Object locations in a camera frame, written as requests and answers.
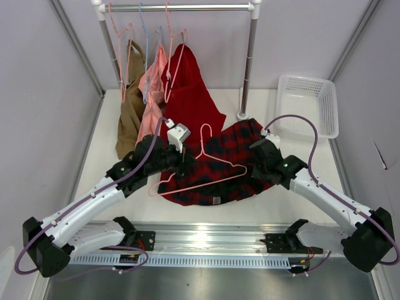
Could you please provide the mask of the pink wire hanger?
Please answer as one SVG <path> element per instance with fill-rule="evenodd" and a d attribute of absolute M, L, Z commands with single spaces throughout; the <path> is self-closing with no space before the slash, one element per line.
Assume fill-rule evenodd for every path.
<path fill-rule="evenodd" d="M 156 194 L 152 193 L 153 188 L 159 186 L 162 183 L 169 183 L 171 181 L 171 179 L 176 175 L 175 173 L 173 173 L 173 174 L 170 175 L 168 180 L 159 181 L 159 182 L 153 184 L 152 186 L 150 186 L 150 188 L 147 191 L 147 193 L 148 193 L 148 195 L 150 197 L 153 198 L 153 197 L 156 197 L 156 196 L 165 196 L 167 194 L 180 193 L 180 192 L 189 191 L 189 190 L 192 190 L 192 189 L 203 188 L 203 187 L 210 186 L 210 185 L 213 185 L 213 184 L 222 183 L 224 181 L 228 181 L 228 180 L 231 180 L 231 179 L 240 178 L 242 176 L 245 176 L 248 173 L 248 169 L 247 169 L 247 167 L 245 165 L 233 164 L 231 161 L 222 159 L 222 158 L 217 157 L 217 156 L 212 156 L 212 155 L 210 155 L 209 153 L 206 152 L 205 147 L 204 147 L 204 138 L 203 138 L 203 128 L 205 126 L 208 127 L 208 129 L 209 129 L 210 137 L 213 136 L 213 130 L 212 130 L 211 125 L 208 124 L 208 123 L 204 123 L 201 126 L 200 131 L 199 131 L 200 132 L 200 136 L 201 136 L 201 152 L 195 158 L 199 159 L 201 156 L 205 156 L 205 157 L 207 157 L 209 159 L 228 164 L 232 168 L 243 168 L 244 171 L 241 174 L 238 174 L 238 175 L 235 175 L 235 176 L 226 177 L 226 178 L 223 178 L 223 179 L 218 179 L 218 180 L 206 182 L 206 183 L 203 183 L 203 184 L 198 184 L 198 185 L 195 185 L 195 186 L 185 187 L 185 188 L 182 188 L 182 189 L 175 189 L 173 191 L 164 192 L 164 193 L 156 193 Z"/>

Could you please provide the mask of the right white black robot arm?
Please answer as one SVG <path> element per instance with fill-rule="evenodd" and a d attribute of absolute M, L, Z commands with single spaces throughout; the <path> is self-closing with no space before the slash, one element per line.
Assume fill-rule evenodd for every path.
<path fill-rule="evenodd" d="M 285 243 L 290 251 L 316 247 L 343 254 L 354 267 L 368 273 L 394 248 L 393 222 L 387 210 L 373 210 L 327 187 L 311 174 L 304 161 L 293 155 L 283 157 L 269 139 L 260 139 L 249 148 L 255 157 L 254 178 L 302 196 L 337 224 L 320 226 L 306 219 L 297 220 L 286 230 Z"/>

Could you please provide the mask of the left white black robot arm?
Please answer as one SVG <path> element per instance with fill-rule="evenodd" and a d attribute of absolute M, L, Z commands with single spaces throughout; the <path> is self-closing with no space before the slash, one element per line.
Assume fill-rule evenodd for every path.
<path fill-rule="evenodd" d="M 136 228 L 126 217 L 116 217 L 99 229 L 83 227 L 143 188 L 149 176 L 164 171 L 182 176 L 195 163 L 188 149 L 178 150 L 171 144 L 165 145 L 161 137 L 146 136 L 84 196 L 41 221 L 35 217 L 24 221 L 24 252 L 35 270 L 50 278 L 77 256 L 102 248 L 131 249 L 136 242 Z"/>

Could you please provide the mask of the red plaid skirt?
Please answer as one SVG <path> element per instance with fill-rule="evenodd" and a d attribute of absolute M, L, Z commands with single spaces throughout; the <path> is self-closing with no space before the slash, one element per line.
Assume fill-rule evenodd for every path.
<path fill-rule="evenodd" d="M 162 197 L 182 206 L 213 206 L 250 198 L 273 187 L 273 184 L 268 181 L 252 177 L 255 159 L 249 147 L 260 139 L 261 129 L 262 126 L 252 118 L 236 122 L 218 134 L 213 133 L 210 137 L 209 129 L 205 126 L 202 132 L 206 152 L 231 161 L 233 164 L 245 165 L 247 174 L 236 179 Z M 188 151 L 196 157 L 201 152 L 201 145 L 193 145 Z M 185 176 L 175 175 L 169 183 L 162 183 L 152 190 L 157 193 L 165 193 L 235 176 L 243 171 L 243 168 L 231 167 L 223 162 L 201 156 Z M 168 180 L 171 174 L 173 174 L 172 171 L 163 172 L 161 181 Z"/>

